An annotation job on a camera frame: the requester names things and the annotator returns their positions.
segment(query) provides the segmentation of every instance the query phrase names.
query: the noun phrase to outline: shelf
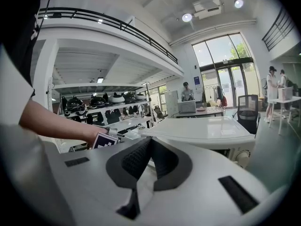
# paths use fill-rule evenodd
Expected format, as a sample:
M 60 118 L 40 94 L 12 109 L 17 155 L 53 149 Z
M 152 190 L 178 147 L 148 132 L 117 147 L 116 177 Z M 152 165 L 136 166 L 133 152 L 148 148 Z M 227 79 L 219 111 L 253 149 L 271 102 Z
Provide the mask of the shelf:
M 141 101 L 141 102 L 132 103 L 132 104 L 114 105 L 114 106 L 109 106 L 109 107 L 104 107 L 104 108 L 89 110 L 87 114 L 101 112 L 104 115 L 104 113 L 106 111 L 108 111 L 108 110 L 115 110 L 115 109 L 119 109 L 119 108 L 130 107 L 130 106 L 133 107 L 134 105 L 143 105 L 143 104 L 148 104 L 148 103 L 149 103 L 149 101 Z M 65 117 L 65 118 L 71 118 L 71 117 L 77 116 L 77 114 L 76 113 L 71 113 L 70 116 L 68 116 L 68 117 L 64 116 L 63 114 L 61 114 L 60 116 Z
M 143 118 L 137 117 L 137 118 L 130 118 L 130 119 L 127 119 L 124 121 L 119 121 L 119 122 L 116 122 L 113 124 L 109 124 L 107 126 L 113 128 L 113 129 L 117 129 L 117 131 L 122 131 L 122 130 L 128 129 L 132 126 L 136 126 L 138 124 L 141 124 L 141 123 L 144 123 L 144 122 L 147 122 L 150 120 L 151 120 L 150 116 L 145 116 Z
M 127 119 L 127 120 L 124 120 L 124 121 L 119 121 L 119 122 L 109 124 L 109 125 L 106 125 L 106 126 L 108 126 L 110 128 L 113 128 L 113 129 L 117 129 L 117 131 L 122 131 L 122 130 L 128 129 L 132 126 L 136 126 L 138 124 L 147 122 L 149 120 L 151 120 L 150 116 L 148 116 L 148 117 L 145 116 L 143 118 L 141 118 L 141 117 L 130 118 L 130 119 Z M 80 145 L 80 144 L 83 144 L 83 143 L 86 143 L 86 142 L 81 141 L 81 140 L 69 140 L 69 139 L 67 139 L 67 140 L 63 141 L 62 146 L 70 148 L 72 146 Z
M 79 83 L 55 85 L 53 89 L 61 94 L 61 96 L 72 96 L 80 94 L 94 93 L 121 93 L 125 91 L 135 91 L 146 88 L 146 85 L 135 84 L 115 84 L 115 83 Z

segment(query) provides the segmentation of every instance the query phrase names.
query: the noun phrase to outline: column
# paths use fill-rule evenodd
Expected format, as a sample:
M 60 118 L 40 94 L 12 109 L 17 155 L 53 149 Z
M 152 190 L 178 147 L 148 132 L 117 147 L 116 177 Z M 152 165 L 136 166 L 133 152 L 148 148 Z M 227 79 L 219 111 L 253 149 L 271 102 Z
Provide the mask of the column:
M 57 39 L 47 39 L 45 41 L 33 78 L 33 88 L 36 94 L 33 100 L 49 110 L 52 110 L 52 103 L 49 103 L 51 106 L 48 106 L 48 81 L 49 78 L 52 78 L 58 49 Z

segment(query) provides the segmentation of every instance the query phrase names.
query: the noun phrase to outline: red bag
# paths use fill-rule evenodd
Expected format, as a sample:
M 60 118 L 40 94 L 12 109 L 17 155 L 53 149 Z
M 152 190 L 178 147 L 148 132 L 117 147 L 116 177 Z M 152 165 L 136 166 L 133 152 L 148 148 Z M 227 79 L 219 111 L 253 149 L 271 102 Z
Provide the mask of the red bag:
M 223 107 L 227 107 L 228 106 L 228 102 L 227 102 L 227 99 L 226 99 L 225 96 L 222 97 L 221 104 L 222 104 Z

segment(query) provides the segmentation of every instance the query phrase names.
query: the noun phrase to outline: hand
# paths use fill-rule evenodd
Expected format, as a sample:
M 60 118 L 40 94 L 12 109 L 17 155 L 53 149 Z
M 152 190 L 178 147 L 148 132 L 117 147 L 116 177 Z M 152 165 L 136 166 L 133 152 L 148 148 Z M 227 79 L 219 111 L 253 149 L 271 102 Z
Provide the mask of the hand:
M 108 131 L 98 126 L 89 125 L 89 128 L 84 133 L 85 141 L 89 147 L 92 147 L 98 133 L 108 134 Z

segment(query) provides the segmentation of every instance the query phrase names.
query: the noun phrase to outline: ceiling light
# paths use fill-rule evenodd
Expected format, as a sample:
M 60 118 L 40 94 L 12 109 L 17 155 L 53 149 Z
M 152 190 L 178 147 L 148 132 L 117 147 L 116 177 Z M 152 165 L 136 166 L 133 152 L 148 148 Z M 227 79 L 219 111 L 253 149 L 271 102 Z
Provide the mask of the ceiling light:
M 192 15 L 189 14 L 189 13 L 184 14 L 183 17 L 182 17 L 182 20 L 184 22 L 189 22 L 191 19 L 192 19 Z
M 244 1 L 242 1 L 242 0 L 235 0 L 235 2 L 234 2 L 234 6 L 236 8 L 241 8 L 243 6 L 243 4 L 244 4 Z
M 102 83 L 103 82 L 103 77 L 98 77 L 97 83 Z

